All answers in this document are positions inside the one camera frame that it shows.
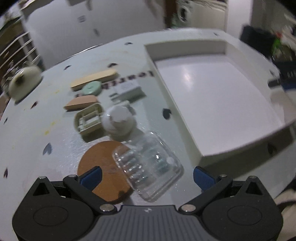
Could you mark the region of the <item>green round disc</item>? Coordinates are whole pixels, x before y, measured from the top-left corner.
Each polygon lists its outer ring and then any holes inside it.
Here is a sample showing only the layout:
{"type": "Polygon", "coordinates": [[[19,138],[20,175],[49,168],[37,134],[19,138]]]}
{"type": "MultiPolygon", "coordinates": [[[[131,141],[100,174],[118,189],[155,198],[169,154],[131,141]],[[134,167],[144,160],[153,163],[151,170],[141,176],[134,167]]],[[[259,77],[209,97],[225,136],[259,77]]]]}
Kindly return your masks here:
{"type": "Polygon", "coordinates": [[[82,88],[82,94],[83,95],[99,95],[102,92],[102,85],[100,81],[92,81],[90,83],[87,83],[82,88]]]}

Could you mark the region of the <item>long beige wooden block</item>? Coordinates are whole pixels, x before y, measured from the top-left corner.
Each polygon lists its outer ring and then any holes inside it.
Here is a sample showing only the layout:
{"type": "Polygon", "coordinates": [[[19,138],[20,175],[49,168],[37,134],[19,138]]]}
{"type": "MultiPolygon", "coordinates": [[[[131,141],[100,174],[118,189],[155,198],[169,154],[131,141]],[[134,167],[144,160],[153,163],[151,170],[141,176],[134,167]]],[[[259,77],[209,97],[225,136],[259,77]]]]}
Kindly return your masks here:
{"type": "Polygon", "coordinates": [[[94,74],[87,75],[85,77],[74,80],[70,87],[73,91],[81,90],[86,84],[92,81],[100,81],[102,83],[114,80],[118,75],[115,69],[107,69],[94,74]]]}

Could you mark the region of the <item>beige plastic frame piece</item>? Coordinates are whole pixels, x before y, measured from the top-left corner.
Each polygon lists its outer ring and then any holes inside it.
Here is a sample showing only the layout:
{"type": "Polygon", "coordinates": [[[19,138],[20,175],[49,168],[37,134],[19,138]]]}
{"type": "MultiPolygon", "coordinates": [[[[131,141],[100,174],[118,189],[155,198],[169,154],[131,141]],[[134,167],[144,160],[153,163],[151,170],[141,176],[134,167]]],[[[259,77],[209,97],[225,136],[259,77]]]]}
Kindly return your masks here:
{"type": "Polygon", "coordinates": [[[101,104],[92,104],[75,115],[74,128],[81,135],[86,136],[102,128],[103,116],[101,104]]]}

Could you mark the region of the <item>white cat-shaped ceramic pot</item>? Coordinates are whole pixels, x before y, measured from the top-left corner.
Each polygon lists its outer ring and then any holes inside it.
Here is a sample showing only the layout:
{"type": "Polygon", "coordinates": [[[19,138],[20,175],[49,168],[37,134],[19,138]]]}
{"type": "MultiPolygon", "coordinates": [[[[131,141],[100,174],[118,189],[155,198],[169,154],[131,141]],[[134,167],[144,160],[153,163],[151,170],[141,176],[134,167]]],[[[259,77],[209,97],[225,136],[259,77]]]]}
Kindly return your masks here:
{"type": "Polygon", "coordinates": [[[10,80],[8,94],[15,101],[22,101],[42,81],[42,71],[29,61],[23,63],[10,80]]]}

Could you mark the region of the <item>white drawer shelf unit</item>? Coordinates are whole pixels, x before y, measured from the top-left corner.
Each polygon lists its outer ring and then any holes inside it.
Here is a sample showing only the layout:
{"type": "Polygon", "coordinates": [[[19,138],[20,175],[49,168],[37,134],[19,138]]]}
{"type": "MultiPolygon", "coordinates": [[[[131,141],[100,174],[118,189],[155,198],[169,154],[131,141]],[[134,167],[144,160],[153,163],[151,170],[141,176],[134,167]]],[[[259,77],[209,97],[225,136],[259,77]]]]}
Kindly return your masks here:
{"type": "Polygon", "coordinates": [[[16,17],[1,28],[1,78],[6,78],[11,66],[21,67],[25,61],[45,69],[30,32],[23,26],[21,18],[16,17]]]}

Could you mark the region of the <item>white shallow tray box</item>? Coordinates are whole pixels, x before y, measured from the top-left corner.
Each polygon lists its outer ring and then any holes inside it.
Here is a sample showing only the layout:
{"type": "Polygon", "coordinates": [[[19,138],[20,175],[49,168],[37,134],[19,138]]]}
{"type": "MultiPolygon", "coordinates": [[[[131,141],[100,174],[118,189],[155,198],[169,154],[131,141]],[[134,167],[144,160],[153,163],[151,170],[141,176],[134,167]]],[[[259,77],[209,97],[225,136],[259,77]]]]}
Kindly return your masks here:
{"type": "Polygon", "coordinates": [[[295,105],[271,90],[268,70],[225,40],[147,44],[147,61],[191,153],[211,165],[253,149],[295,122],[295,105]]]}

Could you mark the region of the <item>clear plastic blister case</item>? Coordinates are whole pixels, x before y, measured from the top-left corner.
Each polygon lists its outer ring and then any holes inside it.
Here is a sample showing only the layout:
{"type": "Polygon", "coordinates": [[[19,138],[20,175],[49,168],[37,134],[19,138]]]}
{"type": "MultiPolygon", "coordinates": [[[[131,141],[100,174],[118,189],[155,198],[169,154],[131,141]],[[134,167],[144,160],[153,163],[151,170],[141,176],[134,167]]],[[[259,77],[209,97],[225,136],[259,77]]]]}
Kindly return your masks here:
{"type": "Polygon", "coordinates": [[[155,132],[115,148],[112,157],[132,189],[147,202],[157,200],[184,173],[178,157],[155,132]]]}

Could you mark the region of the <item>white round knob object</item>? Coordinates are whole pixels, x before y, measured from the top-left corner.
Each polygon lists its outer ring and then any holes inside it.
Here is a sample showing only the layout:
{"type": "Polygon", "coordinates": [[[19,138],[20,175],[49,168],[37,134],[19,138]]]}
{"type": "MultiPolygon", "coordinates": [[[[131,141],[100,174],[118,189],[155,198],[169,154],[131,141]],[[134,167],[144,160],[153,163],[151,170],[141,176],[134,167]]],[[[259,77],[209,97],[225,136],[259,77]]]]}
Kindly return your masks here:
{"type": "Polygon", "coordinates": [[[132,131],[135,119],[127,107],[115,105],[105,111],[101,123],[107,133],[122,137],[132,131]]]}

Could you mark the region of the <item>wall light switch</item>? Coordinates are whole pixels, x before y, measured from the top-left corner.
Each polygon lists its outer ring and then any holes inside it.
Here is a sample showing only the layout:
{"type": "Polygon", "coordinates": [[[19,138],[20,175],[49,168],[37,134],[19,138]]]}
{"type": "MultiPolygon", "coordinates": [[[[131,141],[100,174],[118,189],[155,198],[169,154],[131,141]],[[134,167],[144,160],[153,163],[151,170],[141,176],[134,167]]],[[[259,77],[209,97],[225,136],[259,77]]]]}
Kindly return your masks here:
{"type": "Polygon", "coordinates": [[[86,21],[86,16],[85,15],[79,16],[78,21],[79,21],[79,23],[85,22],[86,21]]]}

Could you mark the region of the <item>white power adapter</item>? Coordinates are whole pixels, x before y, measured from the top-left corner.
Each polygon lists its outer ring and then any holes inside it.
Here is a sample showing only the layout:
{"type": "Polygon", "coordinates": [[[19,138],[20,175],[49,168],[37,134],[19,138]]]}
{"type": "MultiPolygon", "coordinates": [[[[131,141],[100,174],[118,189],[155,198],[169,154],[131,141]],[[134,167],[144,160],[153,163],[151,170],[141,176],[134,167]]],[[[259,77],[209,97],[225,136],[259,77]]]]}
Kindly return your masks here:
{"type": "Polygon", "coordinates": [[[109,96],[112,101],[130,100],[142,94],[142,88],[136,80],[119,83],[112,90],[109,96]]]}

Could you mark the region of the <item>brown wooden wedge block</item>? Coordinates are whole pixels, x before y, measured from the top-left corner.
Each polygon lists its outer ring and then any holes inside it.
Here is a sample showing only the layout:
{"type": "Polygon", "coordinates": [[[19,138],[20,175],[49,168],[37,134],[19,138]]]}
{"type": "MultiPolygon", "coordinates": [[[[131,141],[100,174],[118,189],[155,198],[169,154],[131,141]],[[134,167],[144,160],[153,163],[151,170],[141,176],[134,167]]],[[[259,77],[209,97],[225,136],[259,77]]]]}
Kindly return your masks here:
{"type": "Polygon", "coordinates": [[[67,111],[84,109],[97,102],[98,102],[98,99],[94,95],[79,96],[69,101],[64,106],[64,109],[67,111]]]}

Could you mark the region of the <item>white washing machine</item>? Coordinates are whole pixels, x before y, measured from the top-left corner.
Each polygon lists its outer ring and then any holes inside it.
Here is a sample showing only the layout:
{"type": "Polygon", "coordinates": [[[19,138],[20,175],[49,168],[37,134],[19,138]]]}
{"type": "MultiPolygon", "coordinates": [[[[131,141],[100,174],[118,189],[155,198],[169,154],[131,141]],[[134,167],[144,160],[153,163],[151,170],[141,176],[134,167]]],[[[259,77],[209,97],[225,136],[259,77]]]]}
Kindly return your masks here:
{"type": "Polygon", "coordinates": [[[189,22],[191,12],[191,1],[177,1],[177,16],[181,23],[189,22]]]}

